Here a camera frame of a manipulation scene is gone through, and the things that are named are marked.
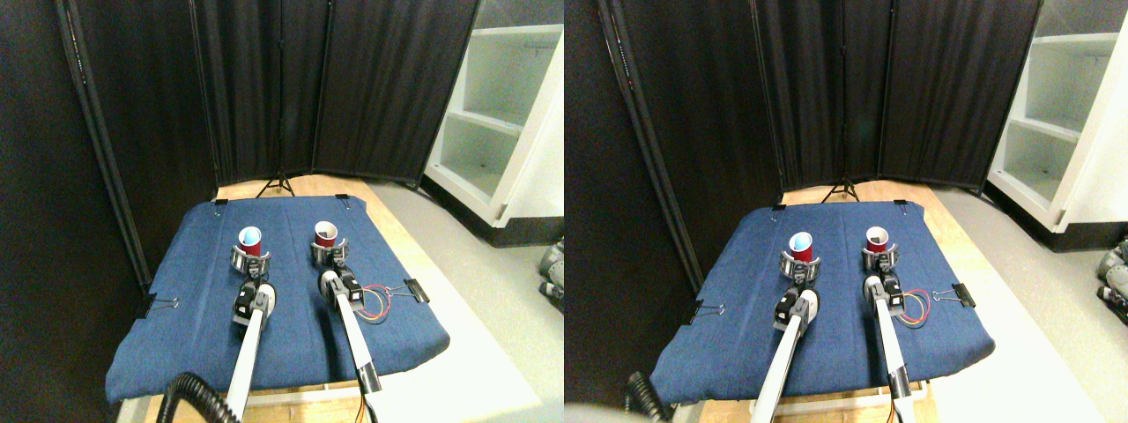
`red wire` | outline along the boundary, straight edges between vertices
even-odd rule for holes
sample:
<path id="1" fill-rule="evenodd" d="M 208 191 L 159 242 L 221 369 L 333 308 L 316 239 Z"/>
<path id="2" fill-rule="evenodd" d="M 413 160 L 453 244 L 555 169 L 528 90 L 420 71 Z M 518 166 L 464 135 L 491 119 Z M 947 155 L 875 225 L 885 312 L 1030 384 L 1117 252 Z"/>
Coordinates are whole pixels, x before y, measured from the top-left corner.
<path id="1" fill-rule="evenodd" d="M 922 310 L 923 312 L 920 314 L 919 318 L 915 318 L 914 319 L 911 317 L 905 316 L 905 319 L 908 320 L 909 323 L 918 324 L 918 323 L 924 321 L 924 319 L 928 318 L 928 314 L 932 312 L 932 299 L 928 298 L 928 293 L 925 292 L 925 290 L 922 290 L 922 289 L 915 289 L 915 290 L 906 291 L 905 293 L 913 293 L 913 292 L 920 292 L 920 296 L 923 297 L 922 300 L 924 300 L 924 302 L 926 305 L 926 308 L 924 310 Z"/>
<path id="2" fill-rule="evenodd" d="M 377 288 L 382 288 L 384 289 L 384 296 L 388 299 L 386 306 L 384 307 L 384 311 L 380 311 L 379 315 L 374 315 L 374 316 L 371 312 L 368 312 L 368 311 L 364 311 L 364 310 L 360 310 L 360 311 L 363 312 L 363 314 L 365 314 L 365 315 L 368 315 L 369 317 L 371 317 L 373 319 L 378 319 L 378 318 L 381 318 L 385 315 L 387 315 L 388 311 L 391 311 L 391 290 L 389 290 L 388 287 L 378 285 L 378 284 L 374 284 L 374 283 L 371 284 L 371 285 L 364 287 L 364 289 L 372 289 L 372 287 L 377 287 Z"/>

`tripod stand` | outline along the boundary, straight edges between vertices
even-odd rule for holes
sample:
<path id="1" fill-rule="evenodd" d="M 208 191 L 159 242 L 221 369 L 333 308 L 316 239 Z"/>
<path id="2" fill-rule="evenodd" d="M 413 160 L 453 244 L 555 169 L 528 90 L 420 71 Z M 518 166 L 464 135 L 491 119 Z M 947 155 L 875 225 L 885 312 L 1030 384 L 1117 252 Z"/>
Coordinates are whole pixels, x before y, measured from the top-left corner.
<path id="1" fill-rule="evenodd" d="M 847 131 L 846 131 L 846 116 L 847 116 L 847 114 L 846 114 L 846 105 L 847 105 L 847 102 L 846 102 L 846 2 L 843 2 L 841 8 L 843 8 L 841 9 L 841 16 L 843 16 L 843 21 L 841 21 L 841 44 L 843 45 L 841 45 L 841 49 L 839 49 L 838 51 L 841 54 L 841 63 L 843 63 L 843 65 L 841 65 L 841 72 L 843 72 L 841 73 L 841 80 L 843 80 L 843 83 L 841 83 L 841 87 L 843 87 L 843 90 L 841 90 L 841 98 L 843 98 L 843 115 L 841 115 L 841 120 L 843 121 L 841 121 L 841 142 L 839 143 L 839 148 L 841 149 L 839 157 L 843 158 L 843 178 L 838 179 L 838 182 L 835 183 L 835 186 L 830 187 L 830 192 L 827 193 L 827 196 L 822 197 L 822 201 L 820 201 L 820 203 L 826 203 L 827 200 L 829 200 L 830 196 L 835 195 L 836 193 L 843 193 L 843 194 L 849 195 L 849 196 L 854 197 L 854 201 L 862 202 L 862 200 L 857 199 L 857 190 L 855 190 L 855 187 L 854 187 L 854 182 L 849 180 L 849 153 L 846 152 L 846 136 L 847 136 Z"/>
<path id="2" fill-rule="evenodd" d="M 289 191 L 290 196 L 297 196 L 297 194 L 293 193 L 293 187 L 290 186 L 290 178 L 285 176 L 285 168 L 282 165 L 282 116 L 284 115 L 283 112 L 285 111 L 285 91 L 283 90 L 283 88 L 285 87 L 285 62 L 283 61 L 283 59 L 285 58 L 285 50 L 282 46 L 283 42 L 282 27 L 283 23 L 285 21 L 283 20 L 283 17 L 285 16 L 283 12 L 284 9 L 285 5 L 283 5 L 282 1 L 280 0 L 279 1 L 279 126 L 277 126 L 279 170 L 277 173 L 274 174 L 274 176 L 271 176 L 271 178 L 266 180 L 266 186 L 264 186 L 261 191 L 258 191 L 258 195 L 255 195 L 255 199 L 263 196 L 263 193 L 266 192 L 266 188 L 282 188 Z"/>

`cable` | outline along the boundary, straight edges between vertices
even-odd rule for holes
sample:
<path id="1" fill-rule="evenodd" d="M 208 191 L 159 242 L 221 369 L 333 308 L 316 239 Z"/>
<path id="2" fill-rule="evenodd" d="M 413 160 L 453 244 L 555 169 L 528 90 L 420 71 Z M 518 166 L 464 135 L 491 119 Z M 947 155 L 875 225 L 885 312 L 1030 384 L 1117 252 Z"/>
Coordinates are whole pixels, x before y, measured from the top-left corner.
<path id="1" fill-rule="evenodd" d="M 376 291 L 369 289 L 365 289 L 364 292 L 371 292 L 373 296 L 376 296 L 376 299 L 380 301 L 380 314 L 373 316 L 371 312 L 368 312 L 368 310 L 364 309 L 356 310 L 356 314 L 359 314 L 360 317 L 365 320 L 379 320 L 380 317 L 384 316 L 384 314 L 387 311 L 387 308 L 384 306 L 384 298 L 380 297 L 380 294 L 376 293 Z"/>
<path id="2" fill-rule="evenodd" d="M 913 292 L 920 292 L 920 296 L 914 294 Z M 928 320 L 928 316 L 932 315 L 932 301 L 928 301 L 927 294 L 928 293 L 922 289 L 915 289 L 905 292 L 905 297 L 911 297 L 913 299 L 917 300 L 917 303 L 920 305 L 920 311 L 922 311 L 920 317 L 916 319 L 911 317 L 906 317 L 904 315 L 897 316 L 897 318 L 901 320 L 901 323 L 904 323 L 905 326 L 907 326 L 908 328 L 916 331 L 924 327 L 925 323 L 927 323 Z"/>
<path id="3" fill-rule="evenodd" d="M 914 300 L 917 301 L 917 305 L 920 306 L 920 317 L 911 318 L 911 317 L 908 317 L 908 314 L 900 315 L 900 316 L 897 316 L 897 317 L 900 318 L 901 321 L 905 321 L 905 323 L 910 324 L 910 325 L 916 325 L 916 324 L 919 324 L 920 321 L 924 321 L 924 318 L 927 316 L 927 314 L 926 314 L 926 309 L 925 309 L 925 306 L 924 306 L 924 301 L 920 300 L 920 297 L 917 297 L 917 296 L 911 294 L 911 293 L 906 293 L 905 297 L 906 298 L 911 298 L 911 299 L 914 299 Z"/>
<path id="4" fill-rule="evenodd" d="M 190 372 L 177 376 L 165 390 L 165 399 L 160 402 L 160 411 L 157 413 L 157 422 L 171 422 L 176 415 L 176 406 L 180 399 L 192 404 L 200 412 L 204 421 L 209 423 L 238 423 L 231 408 L 228 407 L 223 397 L 219 396 L 203 379 Z"/>
<path id="5" fill-rule="evenodd" d="M 364 396 L 360 396 L 360 409 L 356 411 L 356 418 L 353 418 L 353 423 L 361 423 L 361 413 L 364 412 Z"/>
<path id="6" fill-rule="evenodd" d="M 373 291 L 372 288 L 380 288 L 380 289 L 382 289 L 385 297 L 381 298 L 379 291 Z M 379 315 L 372 315 L 372 314 L 370 314 L 370 312 L 368 312 L 365 310 L 356 310 L 356 314 L 363 319 L 361 321 L 364 321 L 364 323 L 367 323 L 369 325 L 379 325 L 379 324 L 382 324 L 382 323 L 387 321 L 388 320 L 388 314 L 389 314 L 389 311 L 391 311 L 391 292 L 388 289 L 388 287 L 379 285 L 379 284 L 371 284 L 371 285 L 364 287 L 362 289 L 364 290 L 364 292 L 371 292 L 373 296 L 376 296 L 376 298 L 380 301 L 380 309 L 381 310 L 380 310 Z"/>

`gray floor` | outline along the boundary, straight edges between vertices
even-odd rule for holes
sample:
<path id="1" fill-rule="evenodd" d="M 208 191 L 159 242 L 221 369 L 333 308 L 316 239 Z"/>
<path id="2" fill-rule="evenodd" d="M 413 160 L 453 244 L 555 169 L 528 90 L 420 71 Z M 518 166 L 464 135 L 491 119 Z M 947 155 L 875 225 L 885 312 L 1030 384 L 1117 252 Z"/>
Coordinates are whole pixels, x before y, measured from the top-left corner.
<path id="1" fill-rule="evenodd" d="M 1052 253 L 986 199 L 953 188 L 933 191 L 1065 359 L 1104 418 L 1128 421 L 1128 327 L 1095 294 L 1101 285 L 1096 263 L 1104 252 Z"/>
<path id="2" fill-rule="evenodd" d="M 564 402 L 564 316 L 537 292 L 547 247 L 493 248 L 422 190 L 370 183 L 545 404 Z"/>

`white bookshelf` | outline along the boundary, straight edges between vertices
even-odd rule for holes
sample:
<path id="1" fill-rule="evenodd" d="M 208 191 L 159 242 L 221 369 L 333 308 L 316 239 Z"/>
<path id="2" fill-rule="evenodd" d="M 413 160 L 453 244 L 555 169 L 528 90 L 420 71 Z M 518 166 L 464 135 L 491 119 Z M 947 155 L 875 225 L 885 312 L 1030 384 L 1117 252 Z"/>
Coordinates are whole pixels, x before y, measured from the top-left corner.
<path id="1" fill-rule="evenodd" d="M 1118 160 L 1092 155 L 1107 142 L 1102 123 L 1128 118 L 1108 113 L 1123 67 L 1121 33 L 1031 41 L 988 180 L 1054 232 L 1070 221 L 1066 209 L 1090 178 L 1086 162 Z"/>
<path id="2" fill-rule="evenodd" d="M 536 25 L 470 34 L 424 174 L 493 227 L 537 209 L 513 208 L 522 201 L 514 192 L 528 185 L 522 175 L 537 174 L 526 171 L 527 165 L 541 164 L 536 157 L 556 146 L 544 139 L 558 135 L 563 150 L 563 133 L 545 131 L 555 114 L 563 121 L 563 25 Z M 563 199 L 563 162 L 559 167 Z"/>

